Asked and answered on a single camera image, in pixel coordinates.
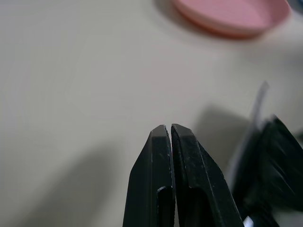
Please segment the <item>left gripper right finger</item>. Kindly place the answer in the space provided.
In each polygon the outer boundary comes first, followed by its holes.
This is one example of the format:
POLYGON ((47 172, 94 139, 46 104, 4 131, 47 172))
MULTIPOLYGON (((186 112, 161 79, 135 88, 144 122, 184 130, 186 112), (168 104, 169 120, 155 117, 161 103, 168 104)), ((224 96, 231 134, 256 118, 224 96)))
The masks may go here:
POLYGON ((178 221, 181 227, 241 227, 223 173, 194 133, 171 126, 178 221))

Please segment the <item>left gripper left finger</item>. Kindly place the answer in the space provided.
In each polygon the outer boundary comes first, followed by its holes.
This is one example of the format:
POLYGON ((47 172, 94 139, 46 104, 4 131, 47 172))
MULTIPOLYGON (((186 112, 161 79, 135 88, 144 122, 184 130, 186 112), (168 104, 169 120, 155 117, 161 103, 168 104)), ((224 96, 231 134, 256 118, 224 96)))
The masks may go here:
POLYGON ((129 176, 124 227, 172 227, 175 177, 171 142, 165 125, 151 130, 129 176))

